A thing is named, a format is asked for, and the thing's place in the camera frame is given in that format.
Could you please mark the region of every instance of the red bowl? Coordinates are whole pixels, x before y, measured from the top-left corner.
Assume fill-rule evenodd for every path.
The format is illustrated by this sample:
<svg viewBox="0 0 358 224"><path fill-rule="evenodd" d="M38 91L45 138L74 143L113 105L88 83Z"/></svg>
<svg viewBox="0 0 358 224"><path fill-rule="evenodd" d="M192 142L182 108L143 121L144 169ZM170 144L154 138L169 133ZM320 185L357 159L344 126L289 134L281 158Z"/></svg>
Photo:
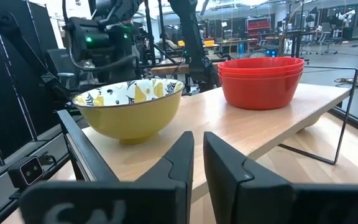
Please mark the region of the red bowl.
<svg viewBox="0 0 358 224"><path fill-rule="evenodd" d="M226 101L249 110L271 110L288 105L301 73L278 78L229 78L219 76Z"/></svg>
<svg viewBox="0 0 358 224"><path fill-rule="evenodd" d="M228 60L218 64L222 72L228 73L278 73L303 68L305 61L291 57L264 57Z"/></svg>
<svg viewBox="0 0 358 224"><path fill-rule="evenodd" d="M303 67L297 68L291 71L278 72L278 73L261 73L261 74L249 74L249 73L229 73L222 72L218 69L219 75L229 78L277 78L277 77L285 77L289 75L295 75L299 73L303 73Z"/></svg>

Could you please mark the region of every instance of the floral pattern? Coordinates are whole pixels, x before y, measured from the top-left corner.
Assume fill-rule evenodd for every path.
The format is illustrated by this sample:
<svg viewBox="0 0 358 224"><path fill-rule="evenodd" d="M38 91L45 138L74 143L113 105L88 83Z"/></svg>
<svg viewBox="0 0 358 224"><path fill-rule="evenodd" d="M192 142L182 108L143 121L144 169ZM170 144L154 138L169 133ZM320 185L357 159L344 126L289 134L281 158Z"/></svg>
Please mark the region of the floral pattern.
<svg viewBox="0 0 358 224"><path fill-rule="evenodd" d="M150 78L96 88L74 97L77 106L117 106L156 100L182 91L178 80Z"/></svg>

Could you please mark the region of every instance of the yellow bowl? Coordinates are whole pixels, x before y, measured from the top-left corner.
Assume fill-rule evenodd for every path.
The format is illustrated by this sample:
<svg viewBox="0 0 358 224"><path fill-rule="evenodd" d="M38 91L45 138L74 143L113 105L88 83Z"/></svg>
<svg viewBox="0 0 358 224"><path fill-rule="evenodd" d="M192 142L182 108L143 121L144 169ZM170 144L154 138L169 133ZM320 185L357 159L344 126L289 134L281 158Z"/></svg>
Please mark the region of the yellow bowl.
<svg viewBox="0 0 358 224"><path fill-rule="evenodd" d="M172 121L184 86L166 78L116 83L77 95L73 103L95 131L138 144Z"/></svg>

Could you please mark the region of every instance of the bowl rim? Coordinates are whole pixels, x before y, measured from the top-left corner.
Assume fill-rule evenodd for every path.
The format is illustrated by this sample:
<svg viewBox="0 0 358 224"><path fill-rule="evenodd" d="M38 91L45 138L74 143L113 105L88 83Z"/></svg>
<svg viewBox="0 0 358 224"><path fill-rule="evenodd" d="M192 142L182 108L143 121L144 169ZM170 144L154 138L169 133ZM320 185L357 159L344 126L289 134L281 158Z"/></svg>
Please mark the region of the bowl rim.
<svg viewBox="0 0 358 224"><path fill-rule="evenodd" d="M242 58L242 59L237 59L237 60L246 60L246 59L254 59L254 58ZM299 66L301 64L303 64L303 65L305 64L305 60L303 60L303 59L300 59L300 58L294 58L294 59L298 59L298 60L301 60L301 61L298 62L298 63L294 63L293 65L268 67L268 68L231 68L231 67L225 67L224 65L222 65L225 62L233 61L233 60L228 60L228 61L219 63L218 68L223 68L223 69L228 69L228 70L231 70L231 69L233 69L233 70L268 70L268 69L272 69L272 68L290 68L292 66Z"/></svg>
<svg viewBox="0 0 358 224"><path fill-rule="evenodd" d="M225 76L222 76L222 75L219 75L219 74L218 74L218 76L233 79L233 80L273 80L273 79L282 79L282 78L300 76L300 75L302 75L302 73L303 72L300 72L300 73L295 74L295 75L287 75L287 76L284 76L284 77L267 77L267 78L233 78L233 77L225 77Z"/></svg>
<svg viewBox="0 0 358 224"><path fill-rule="evenodd" d="M294 72L294 71L298 71L298 70L301 70L302 71L305 69L304 67L301 67L301 68L297 68L297 69L294 69L294 70L289 70L289 71L284 71L284 72ZM232 72L222 72L220 70L220 68L218 68L218 72L220 73L225 73L225 74L233 74L233 75L244 75L244 76L248 76L248 75L260 75L260 76L263 76L265 74L269 74L269 75L272 75L272 74L278 74L278 73L283 73L283 72L273 72L273 73L255 73L255 74L247 74L245 75L244 73L232 73Z"/></svg>
<svg viewBox="0 0 358 224"><path fill-rule="evenodd" d="M109 105L109 106L91 106L91 105L78 105L74 102L74 99L77 97L77 96L80 96L81 94L83 93L86 93L86 92L89 92L91 90L88 90L88 91L85 91L83 93L78 93L76 94L72 99L71 99L71 103L73 105L75 105L76 107L80 107L80 108L89 108L89 109L103 109L103 108L121 108L121 107L125 107L125 106L135 106L135 105L141 105L143 103L148 103L148 102L152 102L152 101L157 101L157 100L160 100L160 99L164 99L166 97L169 97L169 96L173 96L173 95L176 95L177 93L181 93L183 91L183 89L185 88L185 84L182 82L182 81L179 81L179 80L176 80L176 79L171 79L171 78L166 78L167 80L175 80L180 83L182 83L182 87L176 92L176 93L172 93L171 95L166 95L166 96L163 96L163 97L160 97L160 98L157 98L157 99L154 99L154 100L147 100L147 101L143 101L143 102L139 102L139 103L132 103L132 104L126 104L126 105Z"/></svg>

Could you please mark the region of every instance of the cable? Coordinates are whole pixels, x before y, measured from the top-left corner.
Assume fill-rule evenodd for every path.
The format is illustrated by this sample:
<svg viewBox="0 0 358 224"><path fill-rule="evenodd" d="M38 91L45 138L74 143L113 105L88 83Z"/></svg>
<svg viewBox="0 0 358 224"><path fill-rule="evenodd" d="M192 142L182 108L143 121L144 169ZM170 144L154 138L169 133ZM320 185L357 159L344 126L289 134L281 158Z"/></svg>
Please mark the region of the cable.
<svg viewBox="0 0 358 224"><path fill-rule="evenodd" d="M283 38L284 38L284 37L286 36L286 34L287 34L288 25L289 25L290 21L292 20L293 16L295 15L295 13L297 12L297 10L298 10L300 7L302 7L302 5L303 5L303 1L300 2L300 5L292 12L292 14L291 14L289 20L287 20L287 22L285 23L285 27L283 27L283 35L281 35L281 37L279 37L278 49L281 49L281 48L282 48L282 46L281 46L282 40L283 40ZM286 44L286 42L284 41L283 54L284 54L285 44Z"/></svg>
<svg viewBox="0 0 358 224"><path fill-rule="evenodd" d="M68 39L68 48L69 48L69 55L70 55L70 59L71 59L71 62L73 63L73 65L83 71L87 71L87 72L103 72L103 71L106 71L106 70L111 70L112 68L114 67L119 67L119 66L122 66L126 63L130 63L132 62L137 56L132 54L132 55L128 55L128 56L125 56L123 57L122 59L118 60L117 62L113 62L113 63L110 63L109 65L105 65L105 66L102 66L102 67L97 67L97 68L86 68L86 67L83 67L81 65L78 65L77 62L75 61L74 57L73 57L73 45L72 45L72 42L71 42L71 35L69 32L66 32L66 35L67 35L67 39Z"/></svg>
<svg viewBox="0 0 358 224"><path fill-rule="evenodd" d="M68 16L67 16L67 9L66 9L66 0L62 0L62 10L63 10L63 18L65 24L68 24Z"/></svg>
<svg viewBox="0 0 358 224"><path fill-rule="evenodd" d="M183 59L185 59L185 58L182 57L182 58L180 59L180 64L174 69L174 71L172 72L171 76L169 76L168 79L171 79L172 76L174 76L174 75L176 74L176 72L178 71L179 66L180 66L180 65L183 65L183 62L184 62Z"/></svg>

